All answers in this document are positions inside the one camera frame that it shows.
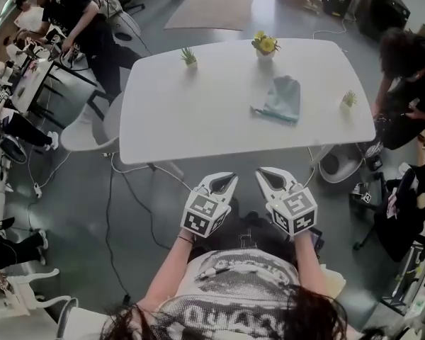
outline yellow flower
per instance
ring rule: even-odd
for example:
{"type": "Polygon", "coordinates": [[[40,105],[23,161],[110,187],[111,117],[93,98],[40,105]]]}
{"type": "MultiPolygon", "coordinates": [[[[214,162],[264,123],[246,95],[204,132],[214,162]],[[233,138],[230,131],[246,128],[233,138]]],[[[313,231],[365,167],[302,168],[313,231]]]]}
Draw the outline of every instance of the yellow flower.
{"type": "Polygon", "coordinates": [[[260,39],[264,35],[264,32],[262,30],[259,30],[255,34],[255,39],[260,39]]]}
{"type": "Polygon", "coordinates": [[[270,38],[264,38],[260,43],[260,48],[267,53],[272,52],[275,49],[275,44],[270,38]]]}

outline bracelet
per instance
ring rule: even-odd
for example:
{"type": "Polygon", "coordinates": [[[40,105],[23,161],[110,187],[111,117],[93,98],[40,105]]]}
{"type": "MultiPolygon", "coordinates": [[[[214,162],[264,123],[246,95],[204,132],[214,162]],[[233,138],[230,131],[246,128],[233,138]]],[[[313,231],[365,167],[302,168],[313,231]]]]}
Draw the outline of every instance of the bracelet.
{"type": "Polygon", "coordinates": [[[186,238],[182,237],[181,235],[179,235],[178,238],[180,238],[180,239],[182,239],[182,240],[184,240],[184,241],[186,241],[186,242],[188,242],[190,244],[193,244],[192,241],[190,241],[189,239],[186,239],[186,238]]]}

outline gray floor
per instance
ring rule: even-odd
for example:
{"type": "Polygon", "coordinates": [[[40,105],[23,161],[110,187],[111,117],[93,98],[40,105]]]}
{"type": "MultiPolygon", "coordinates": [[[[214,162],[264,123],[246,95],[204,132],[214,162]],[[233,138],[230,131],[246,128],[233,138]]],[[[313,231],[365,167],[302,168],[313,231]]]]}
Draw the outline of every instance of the gray floor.
{"type": "MultiPolygon", "coordinates": [[[[280,38],[311,38],[316,30],[340,31],[341,21],[321,14],[289,8],[276,0],[254,0],[252,19],[245,31],[228,30],[163,30],[167,20],[180,1],[145,0],[147,8],[134,15],[142,29],[142,39],[154,53],[202,45],[223,40],[252,38],[257,30],[265,30],[280,38]]],[[[377,45],[363,37],[352,23],[346,23],[348,32],[341,35],[321,33],[319,39],[335,41],[346,53],[359,76],[363,88],[372,101],[378,90],[381,73],[378,64],[377,45]]],[[[144,54],[140,43],[131,46],[144,54]]],[[[123,74],[123,87],[128,73],[123,74]]],[[[156,76],[154,83],[163,82],[156,76]]],[[[91,87],[76,82],[67,89],[57,82],[54,87],[63,91],[66,100],[52,97],[53,108],[63,122],[69,123],[87,99],[91,87]]],[[[45,181],[49,173],[65,158],[63,149],[54,154],[34,154],[31,171],[35,180],[45,181]]],[[[415,162],[413,144],[383,156],[384,171],[395,175],[398,165],[415,162]]],[[[186,182],[196,185],[205,175],[219,171],[234,171],[239,175],[235,196],[241,204],[241,212],[250,210],[265,213],[264,201],[254,179],[253,170],[258,166],[275,166],[287,169],[299,180],[310,175],[306,149],[290,149],[276,152],[235,154],[206,159],[189,159],[177,162],[186,172],[186,182]]],[[[106,235],[106,204],[108,181],[111,174],[110,159],[100,154],[71,154],[55,178],[43,189],[43,197],[30,207],[33,227],[41,227],[50,233],[49,266],[41,269],[32,263],[32,269],[61,270],[57,280],[47,280],[39,290],[48,296],[58,293],[79,298],[80,305],[88,310],[103,312],[121,302],[124,292],[120,288],[109,263],[104,242],[106,235]]],[[[150,171],[137,171],[127,177],[137,195],[154,213],[154,232],[160,242],[170,245],[178,232],[179,222],[188,192],[172,178],[150,171]]],[[[318,228],[324,233],[326,244],[321,252],[321,262],[342,273],[347,281],[340,302],[346,308],[351,325],[361,328],[375,307],[387,280],[397,265],[388,258],[374,239],[358,254],[351,249],[370,227],[370,217],[362,221],[350,213],[348,192],[359,181],[355,175],[345,183],[332,186],[319,175],[310,183],[319,206],[318,228]]],[[[15,165],[11,183],[16,192],[7,197],[7,214],[16,216],[16,226],[28,227],[28,205],[35,202],[26,165],[15,165]]],[[[166,256],[166,250],[154,244],[149,232],[148,214],[132,199],[121,174],[113,178],[113,198],[110,208],[110,242],[115,253],[115,263],[125,287],[133,300],[140,299],[166,256]]],[[[24,231],[14,231],[19,237],[24,231]]]]}

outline rug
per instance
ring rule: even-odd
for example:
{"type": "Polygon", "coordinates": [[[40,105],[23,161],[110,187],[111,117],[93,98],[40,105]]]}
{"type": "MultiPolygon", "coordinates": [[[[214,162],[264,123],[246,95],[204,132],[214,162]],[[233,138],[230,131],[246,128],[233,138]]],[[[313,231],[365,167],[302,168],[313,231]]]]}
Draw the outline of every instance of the rug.
{"type": "Polygon", "coordinates": [[[164,29],[212,28],[243,30],[253,0],[184,0],[164,29]]]}

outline light blue cloth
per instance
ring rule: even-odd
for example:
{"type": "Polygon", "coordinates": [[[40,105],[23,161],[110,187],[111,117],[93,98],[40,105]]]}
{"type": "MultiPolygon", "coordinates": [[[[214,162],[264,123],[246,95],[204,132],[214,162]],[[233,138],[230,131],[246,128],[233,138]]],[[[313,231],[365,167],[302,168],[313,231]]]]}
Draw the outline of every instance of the light blue cloth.
{"type": "Polygon", "coordinates": [[[300,114],[300,84],[290,76],[274,78],[273,87],[263,109],[251,107],[263,115],[269,115],[296,123],[300,114]]]}

